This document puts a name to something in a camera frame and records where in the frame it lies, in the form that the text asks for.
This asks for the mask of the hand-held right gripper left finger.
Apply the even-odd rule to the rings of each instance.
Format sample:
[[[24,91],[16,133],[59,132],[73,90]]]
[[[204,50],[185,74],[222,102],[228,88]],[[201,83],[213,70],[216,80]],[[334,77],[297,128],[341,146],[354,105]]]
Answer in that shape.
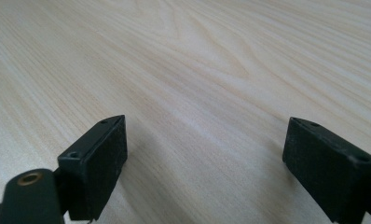
[[[62,211],[72,220],[97,220],[127,158],[125,117],[97,122],[58,157]]]

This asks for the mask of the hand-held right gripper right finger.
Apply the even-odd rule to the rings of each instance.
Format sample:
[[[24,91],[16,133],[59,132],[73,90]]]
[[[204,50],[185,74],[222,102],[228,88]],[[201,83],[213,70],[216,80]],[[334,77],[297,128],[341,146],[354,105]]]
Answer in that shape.
[[[371,155],[324,128],[289,119],[282,160],[328,218],[360,224],[371,216]]]

